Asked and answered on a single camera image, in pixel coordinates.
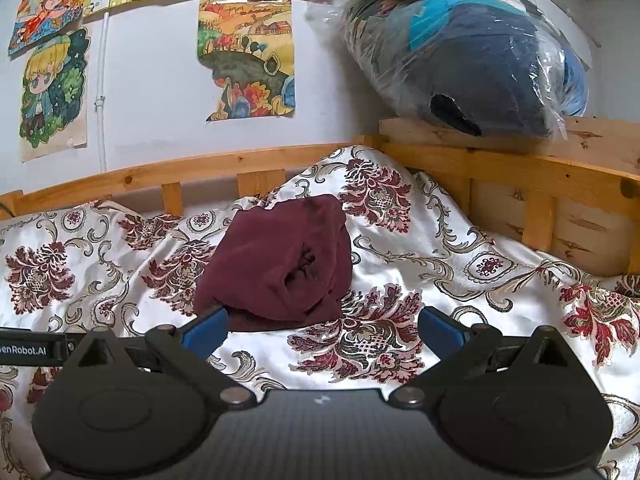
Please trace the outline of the landscape painting poster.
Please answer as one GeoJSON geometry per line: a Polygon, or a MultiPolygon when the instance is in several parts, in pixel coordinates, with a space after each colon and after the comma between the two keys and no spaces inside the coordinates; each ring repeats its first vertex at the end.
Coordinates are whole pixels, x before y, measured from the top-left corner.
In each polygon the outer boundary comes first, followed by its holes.
{"type": "Polygon", "coordinates": [[[294,113],[291,1],[201,0],[196,52],[220,89],[208,122],[294,113]]]}

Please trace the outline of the white floral bed cover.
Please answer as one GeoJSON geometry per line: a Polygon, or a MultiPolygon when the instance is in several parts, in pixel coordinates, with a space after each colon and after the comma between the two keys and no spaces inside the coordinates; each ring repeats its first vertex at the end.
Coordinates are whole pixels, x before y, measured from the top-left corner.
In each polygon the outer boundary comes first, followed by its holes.
{"type": "Polygon", "coordinates": [[[2,223],[1,323],[34,332],[108,327],[138,336],[192,318],[195,282],[233,217],[254,206],[331,194],[343,204],[354,275],[338,321],[228,336],[210,358],[254,393],[378,388],[433,365],[416,331],[422,307],[507,335],[554,326],[611,409],[600,461],[609,479],[639,474],[639,281],[597,278],[489,235],[426,174],[370,148],[342,148],[271,191],[179,218],[86,203],[2,223]]]}

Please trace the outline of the white wall pipe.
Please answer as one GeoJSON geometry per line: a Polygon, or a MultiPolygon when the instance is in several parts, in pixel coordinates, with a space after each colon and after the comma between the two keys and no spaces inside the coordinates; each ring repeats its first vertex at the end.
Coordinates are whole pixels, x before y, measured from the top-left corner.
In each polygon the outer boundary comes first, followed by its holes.
{"type": "Polygon", "coordinates": [[[106,148],[105,148],[105,128],[104,128],[104,82],[105,82],[105,60],[108,36],[108,26],[110,26],[110,12],[105,11],[101,22],[101,35],[98,52],[98,74],[96,75],[96,99],[94,100],[94,110],[96,111],[96,135],[98,136],[98,152],[100,172],[107,170],[106,148]]]}

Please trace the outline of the red-haired girl painting poster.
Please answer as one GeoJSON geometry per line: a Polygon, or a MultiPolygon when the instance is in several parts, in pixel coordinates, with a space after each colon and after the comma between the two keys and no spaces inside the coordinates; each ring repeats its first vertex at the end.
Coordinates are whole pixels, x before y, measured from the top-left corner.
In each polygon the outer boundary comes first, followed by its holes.
{"type": "Polygon", "coordinates": [[[8,55],[59,32],[78,20],[85,0],[21,0],[16,11],[8,55]]]}

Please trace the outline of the maroon long-sleeve shirt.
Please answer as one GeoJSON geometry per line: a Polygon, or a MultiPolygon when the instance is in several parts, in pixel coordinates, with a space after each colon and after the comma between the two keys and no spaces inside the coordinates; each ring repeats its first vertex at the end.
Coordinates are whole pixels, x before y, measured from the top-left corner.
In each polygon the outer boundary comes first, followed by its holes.
{"type": "Polygon", "coordinates": [[[342,316],[352,242],[333,195],[238,212],[198,278],[193,310],[221,306],[232,332],[292,330],[342,316]]]}

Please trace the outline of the blond child painting poster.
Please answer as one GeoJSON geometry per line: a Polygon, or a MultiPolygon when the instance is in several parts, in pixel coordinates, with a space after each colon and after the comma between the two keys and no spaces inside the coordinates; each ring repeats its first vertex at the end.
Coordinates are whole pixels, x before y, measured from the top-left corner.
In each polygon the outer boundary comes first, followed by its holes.
{"type": "Polygon", "coordinates": [[[21,160],[87,144],[87,70],[90,29],[79,27],[36,47],[23,74],[21,160]]]}

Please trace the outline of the clear bag of clothes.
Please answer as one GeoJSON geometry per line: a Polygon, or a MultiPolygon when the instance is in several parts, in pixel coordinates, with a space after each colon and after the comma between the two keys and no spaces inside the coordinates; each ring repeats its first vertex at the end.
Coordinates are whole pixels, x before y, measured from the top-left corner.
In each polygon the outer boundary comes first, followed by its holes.
{"type": "Polygon", "coordinates": [[[343,0],[311,3],[306,19],[401,117],[476,138],[562,139],[588,105],[582,61],[527,0],[343,0]]]}

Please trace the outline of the wooden bed frame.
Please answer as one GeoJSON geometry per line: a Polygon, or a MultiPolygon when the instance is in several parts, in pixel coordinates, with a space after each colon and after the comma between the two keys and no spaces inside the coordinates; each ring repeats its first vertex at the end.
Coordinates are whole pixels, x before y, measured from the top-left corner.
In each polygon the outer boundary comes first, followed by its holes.
{"type": "MultiPolygon", "coordinates": [[[[639,271],[639,127],[568,118],[564,141],[472,138],[402,118],[383,119],[356,143],[425,171],[478,226],[597,275],[639,271]]],[[[41,191],[3,194],[1,217],[160,188],[182,214],[184,182],[234,177],[240,195],[262,195],[337,150],[335,143],[261,148],[117,169],[41,191]]]]}

